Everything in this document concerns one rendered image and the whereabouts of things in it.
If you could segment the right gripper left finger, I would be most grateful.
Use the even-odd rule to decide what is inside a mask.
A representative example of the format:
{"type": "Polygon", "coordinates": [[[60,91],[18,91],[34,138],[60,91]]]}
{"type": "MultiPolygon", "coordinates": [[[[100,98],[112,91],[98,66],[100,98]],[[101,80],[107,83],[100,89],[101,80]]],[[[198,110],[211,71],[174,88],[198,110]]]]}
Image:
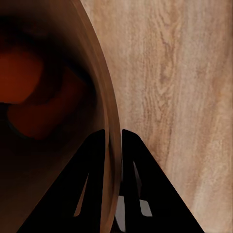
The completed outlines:
{"type": "Polygon", "coordinates": [[[83,141],[17,233],[100,233],[105,136],[102,129],[83,141]]]}

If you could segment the can of soda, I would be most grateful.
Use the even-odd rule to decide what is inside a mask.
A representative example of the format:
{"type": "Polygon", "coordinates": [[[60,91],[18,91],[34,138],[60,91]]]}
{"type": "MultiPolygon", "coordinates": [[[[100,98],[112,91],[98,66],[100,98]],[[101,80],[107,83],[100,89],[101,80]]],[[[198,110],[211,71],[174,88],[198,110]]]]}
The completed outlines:
{"type": "Polygon", "coordinates": [[[0,103],[48,103],[60,86],[56,61],[60,60],[0,28],[0,103]]]}
{"type": "Polygon", "coordinates": [[[44,139],[89,94],[92,83],[69,59],[56,61],[60,70],[60,86],[48,103],[39,106],[12,104],[5,116],[11,130],[27,140],[44,139]]]}

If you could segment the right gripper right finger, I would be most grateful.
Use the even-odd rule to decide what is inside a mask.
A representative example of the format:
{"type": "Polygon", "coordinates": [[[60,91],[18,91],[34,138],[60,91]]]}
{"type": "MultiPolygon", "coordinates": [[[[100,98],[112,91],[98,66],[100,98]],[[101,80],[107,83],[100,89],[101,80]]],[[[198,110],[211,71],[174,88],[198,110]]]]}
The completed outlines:
{"type": "Polygon", "coordinates": [[[126,129],[121,138],[126,233],[205,233],[142,139],[126,129]],[[133,163],[152,216],[141,213],[133,163]]]}

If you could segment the trash can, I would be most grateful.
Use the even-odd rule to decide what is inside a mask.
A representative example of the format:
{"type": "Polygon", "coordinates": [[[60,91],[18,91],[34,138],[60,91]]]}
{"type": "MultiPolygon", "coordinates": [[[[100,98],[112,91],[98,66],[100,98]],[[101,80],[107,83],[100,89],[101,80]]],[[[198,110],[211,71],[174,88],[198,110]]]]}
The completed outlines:
{"type": "MultiPolygon", "coordinates": [[[[44,139],[15,134],[0,103],[0,233],[17,233],[64,167],[96,131],[105,130],[100,233],[110,233],[121,183],[122,138],[110,72],[81,0],[0,0],[0,28],[69,59],[90,80],[88,97],[44,139]]],[[[87,176],[88,179],[88,176],[87,176]]],[[[74,216],[81,211],[87,179],[74,216]]]]}

